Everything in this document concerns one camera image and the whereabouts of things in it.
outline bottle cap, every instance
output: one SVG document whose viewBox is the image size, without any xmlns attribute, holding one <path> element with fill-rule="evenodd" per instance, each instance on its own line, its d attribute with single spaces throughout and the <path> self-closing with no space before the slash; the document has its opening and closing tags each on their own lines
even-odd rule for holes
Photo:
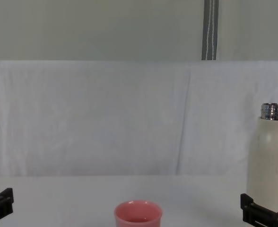
<svg viewBox="0 0 278 227">
<path fill-rule="evenodd" d="M 278 103 L 263 103 L 261 106 L 261 118 L 278 121 Z"/>
</svg>

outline white bottle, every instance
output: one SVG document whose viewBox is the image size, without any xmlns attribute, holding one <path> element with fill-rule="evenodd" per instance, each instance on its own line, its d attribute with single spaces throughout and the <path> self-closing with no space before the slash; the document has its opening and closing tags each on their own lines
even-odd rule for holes
<svg viewBox="0 0 278 227">
<path fill-rule="evenodd" d="M 247 194 L 278 212 L 278 104 L 262 105 L 248 158 Z"/>
</svg>

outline gray wall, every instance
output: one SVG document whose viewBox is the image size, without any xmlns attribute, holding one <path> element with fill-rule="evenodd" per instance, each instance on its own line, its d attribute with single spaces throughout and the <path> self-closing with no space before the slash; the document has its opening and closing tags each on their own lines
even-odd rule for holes
<svg viewBox="0 0 278 227">
<path fill-rule="evenodd" d="M 278 0 L 221 0 L 221 60 L 278 60 Z"/>
<path fill-rule="evenodd" d="M 199 60 L 203 5 L 0 0 L 0 60 Z"/>
</svg>

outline white fabric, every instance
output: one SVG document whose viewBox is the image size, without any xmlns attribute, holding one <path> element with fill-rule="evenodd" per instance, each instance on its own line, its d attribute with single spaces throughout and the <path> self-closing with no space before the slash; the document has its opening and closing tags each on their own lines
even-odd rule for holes
<svg viewBox="0 0 278 227">
<path fill-rule="evenodd" d="M 262 103 L 278 102 L 278 61 L 190 66 L 180 174 L 245 175 Z"/>
<path fill-rule="evenodd" d="M 175 174 L 187 63 L 0 62 L 0 175 Z"/>
<path fill-rule="evenodd" d="M 278 61 L 0 61 L 0 176 L 245 175 L 264 102 Z"/>
</svg>

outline cup rim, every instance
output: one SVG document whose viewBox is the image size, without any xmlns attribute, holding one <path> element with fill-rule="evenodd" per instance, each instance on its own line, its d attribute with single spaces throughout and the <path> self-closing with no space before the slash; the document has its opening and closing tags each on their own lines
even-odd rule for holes
<svg viewBox="0 0 278 227">
<path fill-rule="evenodd" d="M 157 216 L 155 219 L 153 220 L 150 220 L 150 221 L 146 221 L 146 222 L 131 222 L 131 221 L 126 221 L 126 220 L 123 220 L 122 218 L 120 218 L 118 215 L 117 215 L 117 209 L 127 203 L 148 203 L 148 204 L 152 204 L 153 206 L 155 206 L 155 208 L 159 211 L 159 216 Z M 122 202 L 120 203 L 114 210 L 114 215 L 115 215 L 115 218 L 125 224 L 131 224 L 131 225 L 146 225 L 146 224 L 151 224 L 153 222 L 156 222 L 158 221 L 161 217 L 162 217 L 162 214 L 163 214 L 163 211 L 161 209 L 161 207 L 156 204 L 155 202 L 151 202 L 151 201 L 148 201 L 148 200 L 129 200 L 129 201 L 125 201 L 125 202 Z"/>
</svg>

